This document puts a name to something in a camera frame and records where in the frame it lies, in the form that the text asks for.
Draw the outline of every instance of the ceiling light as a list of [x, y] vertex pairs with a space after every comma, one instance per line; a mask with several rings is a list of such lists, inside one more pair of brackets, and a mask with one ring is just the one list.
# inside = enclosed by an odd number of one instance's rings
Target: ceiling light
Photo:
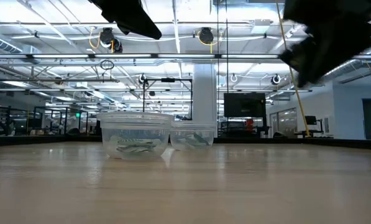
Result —
[[13, 86], [18, 86], [18, 87], [28, 87], [28, 85], [23, 82], [4, 81], [3, 83], [13, 85]]
[[73, 54], [73, 55], [33, 55], [34, 58], [88, 58], [88, 55], [85, 54]]
[[21, 54], [0, 54], [0, 58], [27, 58], [26, 55]]
[[61, 89], [31, 89], [30, 91], [61, 91]]
[[158, 54], [159, 58], [214, 58], [212, 54]]
[[221, 55], [222, 58], [279, 59], [278, 55]]
[[73, 98], [65, 97], [65, 96], [56, 96], [57, 99], [63, 100], [63, 101], [73, 101]]
[[98, 97], [98, 98], [100, 98], [100, 99], [104, 99], [105, 98], [105, 96], [102, 93], [100, 93], [99, 91], [92, 91], [91, 94], [94, 95], [94, 96], [96, 96], [96, 97]]
[[[312, 90], [297, 90], [299, 93], [309, 93], [312, 92]], [[295, 93], [296, 90], [281, 90], [281, 92], [284, 93]]]
[[41, 96], [51, 97], [50, 95], [45, 94], [45, 93], [41, 93], [41, 92], [36, 92], [36, 93], [39, 94], [39, 95], [41, 95]]
[[18, 88], [2, 88], [0, 91], [26, 91], [25, 89], [18, 89]]
[[251, 91], [251, 92], [256, 92], [256, 93], [271, 93], [273, 92], [273, 90], [253, 90], [253, 89], [233, 89], [233, 90], [229, 90], [229, 91]]
[[93, 54], [96, 53], [93, 49], [86, 49], [86, 50], [87, 50], [87, 51], [91, 51]]
[[150, 54], [96, 54], [96, 58], [150, 58]]

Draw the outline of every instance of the white column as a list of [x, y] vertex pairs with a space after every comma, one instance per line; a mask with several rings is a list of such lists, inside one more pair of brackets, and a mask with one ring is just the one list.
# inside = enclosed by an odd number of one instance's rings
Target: white column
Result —
[[217, 123], [216, 71], [214, 64], [196, 64], [193, 75], [193, 121]]

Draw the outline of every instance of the table surface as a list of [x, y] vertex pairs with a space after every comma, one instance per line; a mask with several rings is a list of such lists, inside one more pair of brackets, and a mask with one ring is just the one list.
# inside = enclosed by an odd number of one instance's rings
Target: table surface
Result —
[[371, 151], [220, 144], [136, 162], [94, 142], [0, 147], [0, 223], [371, 224]]

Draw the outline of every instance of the ceiling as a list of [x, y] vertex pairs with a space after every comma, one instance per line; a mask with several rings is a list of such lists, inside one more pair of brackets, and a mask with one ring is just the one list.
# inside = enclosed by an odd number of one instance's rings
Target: ceiling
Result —
[[[31, 10], [19, 1], [22, 0], [0, 0], [0, 38], [15, 46], [31, 45], [43, 54], [109, 53], [110, 50], [101, 45], [93, 48], [98, 44], [98, 34], [103, 27], [114, 29], [114, 35], [123, 45], [124, 54], [279, 54], [284, 50], [276, 5], [273, 4], [275, 1], [250, 1], [252, 3], [247, 4], [243, 0], [228, 0], [226, 12], [223, 6], [211, 5], [210, 0], [142, 0], [144, 10], [163, 34], [160, 40], [136, 34], [125, 36], [115, 24], [108, 24], [101, 16], [101, 11], [87, 0], [30, 0], [28, 2]], [[217, 44], [213, 46], [201, 44], [197, 33], [202, 27], [211, 28], [215, 36], [214, 43]], [[284, 32], [288, 45], [299, 42], [306, 35], [303, 32], [303, 26], [292, 22], [284, 23]], [[110, 83], [87, 82], [82, 84], [92, 89], [137, 89], [140, 88], [138, 86], [140, 74], [144, 74], [147, 78], [193, 78], [196, 63], [213, 63], [218, 75], [226, 76], [229, 73], [231, 76], [236, 76], [236, 81], [218, 82], [221, 88], [228, 86], [230, 89], [276, 89], [277, 86], [273, 86], [270, 82], [276, 74], [282, 77], [284, 84], [290, 84], [289, 68], [279, 60], [254, 63], [230, 61], [228, 63], [226, 60], [199, 62], [196, 60], [137, 59], [137, 66], [134, 66], [133, 59], [115, 59], [112, 61], [121, 66], [115, 66], [108, 71], [100, 67], [101, 61], [97, 59], [93, 61], [41, 60], [38, 65], [29, 65], [23, 64], [20, 60], [0, 59], [0, 65], [10, 67], [27, 76], [37, 74], [37, 78], [42, 79], [62, 77], [95, 80], [103, 78], [102, 74], [104, 74], [104, 78], [117, 80], [117, 82]], [[5, 73], [5, 75], [14, 78], [22, 77], [22, 75], [12, 73]], [[3, 87], [7, 87], [6, 84], [0, 83]], [[39, 82], [34, 85], [40, 88], [74, 88], [73, 83], [57, 85], [54, 82]], [[180, 82], [170, 84], [157, 82], [154, 88], [182, 88], [184, 91], [156, 93], [154, 97], [148, 97], [190, 99], [190, 93], [185, 85]], [[71, 97], [76, 100], [85, 102], [95, 98], [93, 96], [91, 99], [85, 98], [81, 92], [71, 94]], [[119, 102], [139, 103], [135, 100], [134, 93], [109, 91], [104, 94]], [[104, 103], [104, 100], [95, 99], [95, 101]]]

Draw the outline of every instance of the wall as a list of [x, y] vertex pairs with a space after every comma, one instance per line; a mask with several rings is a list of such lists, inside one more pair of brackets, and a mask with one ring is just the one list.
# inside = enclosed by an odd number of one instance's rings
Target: wall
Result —
[[0, 106], [11, 106], [15, 109], [31, 110], [35, 106], [45, 106], [45, 98], [35, 95], [25, 95], [22, 92], [14, 92], [14, 97], [0, 93]]
[[[312, 88], [312, 93], [300, 93], [300, 97], [306, 116], [316, 116], [317, 119], [330, 118], [329, 129], [334, 130], [334, 101], [332, 88], [333, 85], [329, 82], [326, 83], [325, 86]], [[293, 95], [290, 101], [276, 101], [273, 106], [267, 106], [268, 125], [270, 126], [270, 114], [292, 108], [296, 108], [297, 110], [297, 130], [305, 130], [303, 116], [296, 95]], [[320, 127], [309, 126], [309, 129], [319, 130]]]
[[334, 85], [336, 138], [365, 139], [362, 99], [371, 99], [371, 85]]

